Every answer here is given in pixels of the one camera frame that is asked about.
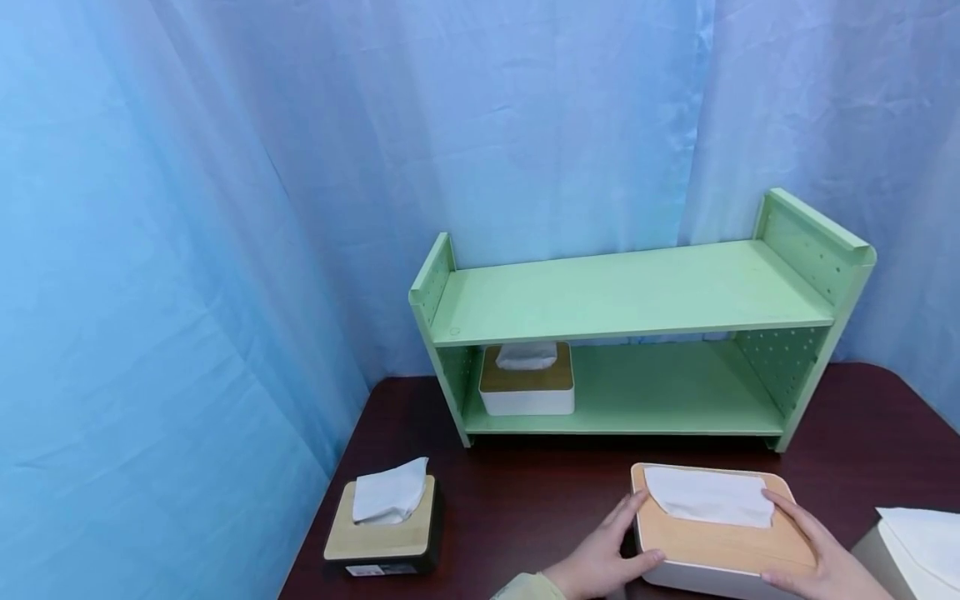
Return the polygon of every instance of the perforated panel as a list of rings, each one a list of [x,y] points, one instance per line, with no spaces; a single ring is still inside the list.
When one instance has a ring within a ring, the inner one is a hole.
[[[829,327],[739,331],[734,339],[780,410],[789,415],[823,349]]]
[[[420,297],[423,301],[423,317],[428,325],[433,324],[433,318],[437,314],[437,306],[440,305],[440,298],[444,295],[446,281],[450,277],[449,256],[443,252],[430,270],[430,275],[420,289]]]
[[[831,304],[847,294],[853,276],[851,255],[818,229],[774,205],[767,213],[762,238]]]
[[[461,413],[464,410],[464,402],[467,400],[470,369],[477,351],[476,346],[437,348],[437,355],[440,357],[441,368],[444,371],[443,377],[446,378],[446,383],[453,394],[453,401]]]
[[[446,233],[441,233],[420,268],[417,281],[410,289],[410,305],[423,318],[427,329],[433,324],[440,298],[444,296],[446,282],[454,269],[450,237]]]

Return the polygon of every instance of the shelf board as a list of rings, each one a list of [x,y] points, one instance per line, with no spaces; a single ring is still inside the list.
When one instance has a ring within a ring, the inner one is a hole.
[[[476,354],[463,412],[468,434],[783,433],[783,415],[731,340],[575,347],[576,409],[553,417],[488,415]]]
[[[436,346],[833,323],[830,304],[762,241],[454,271]]]

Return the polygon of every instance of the wooden lid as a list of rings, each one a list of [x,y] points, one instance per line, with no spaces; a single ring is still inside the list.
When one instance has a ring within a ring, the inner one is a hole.
[[[397,525],[357,525],[353,522],[353,495],[357,482],[344,486],[330,537],[326,539],[324,558],[328,561],[419,556],[430,542],[430,516],[434,498],[433,475],[426,476],[426,487],[419,506],[410,518]]]
[[[634,491],[647,487],[644,467],[646,465],[638,463],[631,468]],[[687,468],[672,465],[663,467]],[[763,479],[769,490],[793,499],[786,482],[771,473],[714,468],[687,469],[756,475]],[[758,529],[675,518],[668,515],[651,496],[640,507],[636,519],[640,547],[643,550],[659,548],[671,563],[702,564],[757,574],[766,569],[776,569],[808,575],[817,567],[816,557],[806,537],[780,509],[774,511],[772,527]]]
[[[570,362],[570,344],[557,343],[557,360],[539,371],[504,371],[496,366],[496,357],[502,346],[490,346],[483,355],[480,372],[480,391],[535,392],[558,391],[573,388],[573,366]]]

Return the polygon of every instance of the sleeve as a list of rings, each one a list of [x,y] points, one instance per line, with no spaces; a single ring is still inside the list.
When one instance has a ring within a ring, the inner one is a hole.
[[[520,573],[491,600],[566,600],[564,595],[542,573]]]

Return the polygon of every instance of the table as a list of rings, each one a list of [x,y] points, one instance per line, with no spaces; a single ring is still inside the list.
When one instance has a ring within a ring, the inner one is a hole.
[[[447,501],[437,571],[352,579],[325,564],[346,482],[424,455]],[[874,506],[960,512],[960,436],[880,367],[831,365],[782,456],[757,439],[704,437],[486,436],[467,450],[436,378],[392,378],[373,389],[280,598],[489,598],[572,550],[639,461],[778,473],[848,547],[876,522]],[[642,581],[627,593],[705,597]]]

